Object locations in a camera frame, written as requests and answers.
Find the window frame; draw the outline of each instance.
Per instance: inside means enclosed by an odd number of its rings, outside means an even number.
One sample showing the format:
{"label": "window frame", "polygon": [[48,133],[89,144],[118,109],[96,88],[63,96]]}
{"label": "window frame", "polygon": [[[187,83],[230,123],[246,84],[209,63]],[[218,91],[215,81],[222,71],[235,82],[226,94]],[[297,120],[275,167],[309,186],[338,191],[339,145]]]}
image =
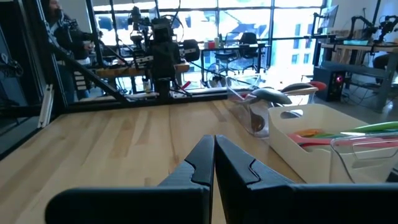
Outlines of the window frame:
{"label": "window frame", "polygon": [[292,54],[292,65],[296,65],[300,59],[300,54]]}
{"label": "window frame", "polygon": [[303,59],[303,64],[304,64],[304,65],[307,65],[307,64],[310,63],[310,56],[311,56],[310,53],[305,53],[305,54],[304,54],[304,59]]}
{"label": "window frame", "polygon": [[300,42],[301,40],[298,39],[293,40],[293,49],[295,50],[300,49]]}
{"label": "window frame", "polygon": [[[220,33],[220,12],[221,11],[227,11],[227,10],[241,10],[241,9],[269,9],[270,10],[270,24],[269,24],[269,33],[268,33],[268,38],[263,38],[263,39],[258,39],[260,41],[267,41],[268,44],[271,46],[270,50],[267,50],[267,66],[271,65],[271,55],[272,55],[272,43],[273,41],[277,40],[302,40],[302,39],[309,39],[309,37],[301,36],[301,37],[273,37],[273,21],[274,20],[274,11],[276,9],[319,9],[321,10],[325,7],[327,7],[327,0],[323,0],[323,4],[321,6],[294,6],[294,7],[279,7],[275,6],[276,1],[283,1],[283,0],[271,0],[271,5],[270,6],[249,6],[249,7],[219,7],[218,0],[216,1],[216,7],[206,7],[206,8],[180,8],[180,12],[190,12],[190,11],[215,11],[216,12],[216,33]],[[159,9],[160,12],[177,12],[176,8],[171,8],[171,9]],[[114,11],[115,14],[124,14],[124,13],[129,13],[130,10],[116,10]],[[148,9],[142,9],[142,13],[148,13]],[[94,11],[95,15],[100,15],[100,14],[110,14],[111,11]]]}

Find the desk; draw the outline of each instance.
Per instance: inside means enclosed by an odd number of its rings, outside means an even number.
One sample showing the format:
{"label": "desk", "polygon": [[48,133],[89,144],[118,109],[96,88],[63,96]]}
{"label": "desk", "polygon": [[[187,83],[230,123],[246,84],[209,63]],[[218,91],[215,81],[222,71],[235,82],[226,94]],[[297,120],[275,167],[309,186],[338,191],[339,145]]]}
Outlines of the desk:
{"label": "desk", "polygon": [[262,55],[261,49],[268,48],[268,47],[270,47],[270,45],[267,45],[266,43],[260,42],[258,44],[251,44],[251,45],[243,44],[241,46],[237,45],[237,46],[231,46],[231,47],[225,47],[225,48],[201,49],[200,50],[200,66],[201,66],[201,80],[202,80],[202,82],[203,83],[207,82],[207,80],[205,80],[205,70],[204,70],[204,68],[205,68],[205,59],[204,58],[205,57],[204,57],[204,54],[203,54],[204,52],[212,52],[212,51],[220,51],[220,50],[239,50],[239,49],[245,49],[245,48],[259,49],[258,50],[258,56],[257,56],[257,67],[258,67],[258,69],[256,71],[257,73],[259,73],[260,72],[260,67],[261,67],[261,55]]}
{"label": "desk", "polygon": [[[57,118],[0,162],[1,223],[43,224],[48,201],[71,187],[155,186],[205,134],[224,134],[277,172],[302,182],[267,143],[244,130],[226,109],[227,103],[96,111]],[[225,223],[216,178],[213,198],[213,223]]]}
{"label": "desk", "polygon": [[[175,65],[175,71],[177,73],[187,72],[189,70],[189,63],[184,62]],[[139,71],[135,67],[124,67],[124,68],[101,68],[97,69],[96,74],[100,78],[120,78],[120,77],[137,77],[143,75],[144,71]]]}
{"label": "desk", "polygon": [[[335,70],[343,70],[358,75],[365,75],[374,78],[380,78],[383,80],[380,86],[379,94],[375,104],[375,110],[378,113],[382,113],[383,108],[386,105],[387,97],[391,89],[392,79],[398,65],[398,47],[396,46],[377,46],[373,49],[375,52],[389,52],[391,54],[386,70],[369,68],[360,65],[347,65],[342,63],[331,62],[332,50],[335,46],[333,44],[322,44],[322,48],[325,49],[324,61],[322,67],[333,68]],[[348,50],[363,50],[370,52],[371,46],[363,45],[336,45],[336,49],[348,49]]]}

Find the white plastic tray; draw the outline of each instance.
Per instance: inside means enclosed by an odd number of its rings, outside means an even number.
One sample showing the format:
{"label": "white plastic tray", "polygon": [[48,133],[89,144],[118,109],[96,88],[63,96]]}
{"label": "white plastic tray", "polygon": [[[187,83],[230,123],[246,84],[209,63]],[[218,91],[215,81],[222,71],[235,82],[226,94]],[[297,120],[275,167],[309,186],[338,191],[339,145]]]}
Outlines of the white plastic tray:
{"label": "white plastic tray", "polygon": [[[292,110],[302,113],[302,116],[281,118],[283,112]],[[270,108],[268,117],[271,147],[307,183],[330,182],[331,152],[325,148],[312,148],[306,151],[291,140],[288,134],[310,128],[338,133],[367,125],[363,121],[318,104]]]}

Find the window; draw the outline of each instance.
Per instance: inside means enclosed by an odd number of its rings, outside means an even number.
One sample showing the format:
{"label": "window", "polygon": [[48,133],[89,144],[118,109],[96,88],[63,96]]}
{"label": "window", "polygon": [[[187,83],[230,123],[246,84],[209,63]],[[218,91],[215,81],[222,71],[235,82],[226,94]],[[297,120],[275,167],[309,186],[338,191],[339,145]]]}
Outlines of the window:
{"label": "window", "polygon": [[[174,14],[175,12],[161,12],[160,16]],[[175,20],[172,27],[179,42],[189,39],[208,41],[217,37],[215,11],[179,12],[177,18],[182,24]]]}
{"label": "window", "polygon": [[305,40],[305,48],[306,49],[310,49],[311,48],[311,43],[312,43],[311,40],[308,40],[308,39]]}
{"label": "window", "polygon": [[310,54],[305,54],[304,55],[304,64],[308,64],[309,60],[310,60]]}
{"label": "window", "polygon": [[[159,9],[176,9],[178,8],[179,0],[158,0]],[[181,8],[183,9],[198,9],[211,8],[217,6],[217,0],[181,0]]]}
{"label": "window", "polygon": [[271,0],[218,0],[218,5],[219,7],[271,6]]}
{"label": "window", "polygon": [[300,29],[301,29],[301,25],[300,24],[296,24],[296,28],[294,30],[294,35],[295,36],[299,36],[300,35]]}
{"label": "window", "polygon": [[324,0],[275,0],[278,7],[322,6]]}
{"label": "window", "polygon": [[267,38],[270,12],[268,9],[220,11],[220,34],[223,39],[228,34],[227,40],[239,40],[244,32],[253,32],[258,39]]}
{"label": "window", "polygon": [[298,60],[299,60],[299,55],[298,54],[292,55],[292,65],[297,64]]}
{"label": "window", "polygon": [[[142,13],[142,16],[149,16],[147,13]],[[111,14],[100,14],[95,15],[99,30],[103,33],[102,41],[106,45],[116,45],[116,37],[113,30],[113,22]],[[130,33],[132,32],[132,26],[129,26],[127,19],[129,18],[128,13],[116,14],[116,26],[118,28],[119,39],[125,44],[132,44],[130,39]]]}
{"label": "window", "polygon": [[313,13],[320,9],[275,9],[273,37],[298,37],[301,28],[313,22]]}
{"label": "window", "polygon": [[312,33],[313,24],[309,24],[307,27],[307,34],[310,35]]}
{"label": "window", "polygon": [[300,40],[294,40],[293,49],[299,49],[299,48],[300,48]]}

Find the black chair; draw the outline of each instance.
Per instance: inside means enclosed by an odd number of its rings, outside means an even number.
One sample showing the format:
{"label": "black chair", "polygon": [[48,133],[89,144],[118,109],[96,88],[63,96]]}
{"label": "black chair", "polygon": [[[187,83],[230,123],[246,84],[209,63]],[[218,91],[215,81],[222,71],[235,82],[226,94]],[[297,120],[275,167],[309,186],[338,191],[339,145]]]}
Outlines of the black chair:
{"label": "black chair", "polygon": [[[229,32],[225,36],[225,41],[224,41],[224,46],[227,46],[228,42],[228,36],[231,36],[229,34],[239,34],[237,32]],[[235,50],[228,50],[226,48],[225,50],[220,50],[219,52],[215,52],[215,59],[217,61],[215,63],[212,63],[208,68],[207,68],[207,73],[206,73],[206,85],[207,88],[214,88],[214,87],[225,87],[226,86],[226,77],[217,75],[217,74],[222,74],[225,72],[225,75],[228,76],[228,72],[233,72],[234,75],[236,75],[235,71],[236,69],[230,68],[229,63],[235,61],[238,59],[238,54],[237,51]]]}
{"label": "black chair", "polygon": [[[228,41],[228,35],[229,34],[235,34],[234,32],[229,32],[225,35],[225,41],[224,43],[227,43]],[[215,52],[215,58],[218,59],[220,62],[225,63],[225,68],[223,69],[223,72],[228,75],[228,71],[231,71],[235,74],[235,69],[229,68],[228,64],[235,61],[238,59],[238,55],[234,50],[223,50],[220,52]]]}
{"label": "black chair", "polygon": [[245,46],[245,45],[249,45],[249,44],[257,44],[257,35],[252,32],[245,32],[242,35],[241,39],[239,40],[239,45],[240,45],[239,46],[239,54],[242,58],[252,59],[252,64],[244,67],[242,69],[242,73],[244,73],[244,71],[249,68],[256,70],[256,71],[257,71],[257,69],[262,68],[262,67],[258,68],[257,65],[254,64],[254,59],[256,57],[258,57],[258,52],[257,52],[257,49],[255,49],[255,48],[250,48],[248,46]]}

